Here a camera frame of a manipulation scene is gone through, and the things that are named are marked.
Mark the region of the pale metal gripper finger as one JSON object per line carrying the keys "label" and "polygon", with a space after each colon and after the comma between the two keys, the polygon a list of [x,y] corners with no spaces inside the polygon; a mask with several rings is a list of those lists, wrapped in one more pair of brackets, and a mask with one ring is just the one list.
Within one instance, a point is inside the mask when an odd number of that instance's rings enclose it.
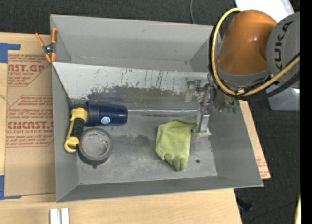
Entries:
{"label": "pale metal gripper finger", "polygon": [[210,120],[210,112],[207,108],[199,109],[196,117],[196,126],[194,127],[194,133],[200,136],[210,135],[208,123]]}
{"label": "pale metal gripper finger", "polygon": [[187,90],[185,92],[184,100],[185,102],[190,102],[193,94],[195,92],[199,92],[201,88],[201,81],[194,80],[194,81],[187,81]]}

